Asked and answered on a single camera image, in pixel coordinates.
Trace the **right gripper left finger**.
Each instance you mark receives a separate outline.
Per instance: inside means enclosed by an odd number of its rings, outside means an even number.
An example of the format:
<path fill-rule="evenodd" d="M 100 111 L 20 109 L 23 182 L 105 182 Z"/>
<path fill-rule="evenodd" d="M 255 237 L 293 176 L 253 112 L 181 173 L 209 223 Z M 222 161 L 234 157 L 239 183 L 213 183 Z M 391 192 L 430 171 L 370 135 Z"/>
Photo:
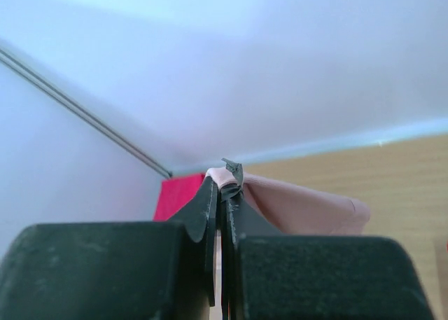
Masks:
<path fill-rule="evenodd" d="M 1 318 L 207 319 L 217 206 L 206 178 L 167 221 L 26 227 L 1 262 Z"/>

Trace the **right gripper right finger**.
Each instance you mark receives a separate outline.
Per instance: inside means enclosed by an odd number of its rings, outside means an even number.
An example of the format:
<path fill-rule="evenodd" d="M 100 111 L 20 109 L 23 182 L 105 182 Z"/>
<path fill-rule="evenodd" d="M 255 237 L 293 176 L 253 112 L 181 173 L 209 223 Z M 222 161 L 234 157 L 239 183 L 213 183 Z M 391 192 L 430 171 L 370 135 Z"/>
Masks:
<path fill-rule="evenodd" d="M 432 319 L 407 252 L 350 197 L 220 171 L 224 319 Z"/>

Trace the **dusty pink t shirt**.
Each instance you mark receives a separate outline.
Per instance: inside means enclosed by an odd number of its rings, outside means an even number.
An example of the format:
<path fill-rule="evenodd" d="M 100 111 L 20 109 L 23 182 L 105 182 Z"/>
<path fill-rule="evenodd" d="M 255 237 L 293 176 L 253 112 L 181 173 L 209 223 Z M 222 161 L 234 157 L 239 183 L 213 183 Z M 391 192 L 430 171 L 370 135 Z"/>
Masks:
<path fill-rule="evenodd" d="M 370 210 L 349 197 L 211 168 L 224 319 L 360 319 L 364 255 L 344 260 Z"/>

